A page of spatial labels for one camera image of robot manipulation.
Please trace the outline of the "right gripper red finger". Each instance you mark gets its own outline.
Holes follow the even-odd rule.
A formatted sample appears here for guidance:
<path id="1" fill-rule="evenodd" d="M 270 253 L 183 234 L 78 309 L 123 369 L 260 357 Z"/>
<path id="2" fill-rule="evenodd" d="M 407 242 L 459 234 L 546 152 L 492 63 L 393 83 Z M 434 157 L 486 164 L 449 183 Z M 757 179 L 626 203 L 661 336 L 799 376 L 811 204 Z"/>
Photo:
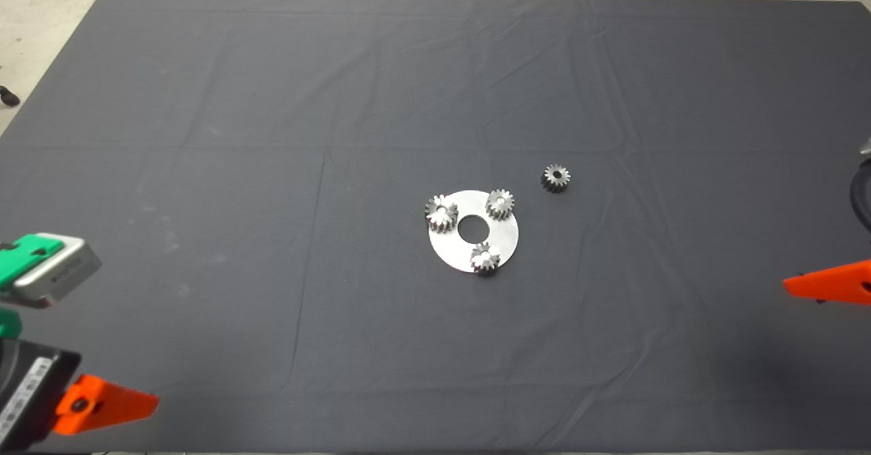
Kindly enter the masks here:
<path id="1" fill-rule="evenodd" d="M 870 260 L 784 279 L 792 296 L 823 302 L 870 304 Z"/>

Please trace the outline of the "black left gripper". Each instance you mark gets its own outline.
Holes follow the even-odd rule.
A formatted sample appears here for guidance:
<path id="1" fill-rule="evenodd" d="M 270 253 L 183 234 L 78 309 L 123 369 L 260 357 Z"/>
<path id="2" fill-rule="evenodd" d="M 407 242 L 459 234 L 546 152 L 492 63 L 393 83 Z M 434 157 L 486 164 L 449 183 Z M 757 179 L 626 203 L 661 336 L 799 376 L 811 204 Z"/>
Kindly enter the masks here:
<path id="1" fill-rule="evenodd" d="M 149 418 L 159 397 L 96 375 L 68 389 L 82 356 L 34 341 L 1 344 L 1 449 L 26 451 L 49 432 L 65 436 Z"/>

